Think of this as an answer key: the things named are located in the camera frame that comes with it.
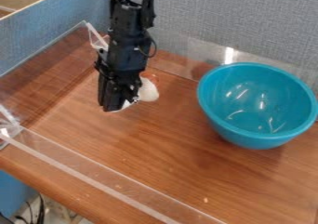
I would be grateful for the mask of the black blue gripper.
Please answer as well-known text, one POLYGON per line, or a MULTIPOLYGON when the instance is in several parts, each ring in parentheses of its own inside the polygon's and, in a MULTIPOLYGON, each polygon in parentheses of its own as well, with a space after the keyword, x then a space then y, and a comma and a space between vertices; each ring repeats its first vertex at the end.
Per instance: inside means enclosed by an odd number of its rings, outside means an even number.
POLYGON ((96 66, 97 103, 105 112, 121 110, 125 100, 139 101, 137 78, 149 58, 153 19, 153 0, 111 0, 108 55, 96 66))

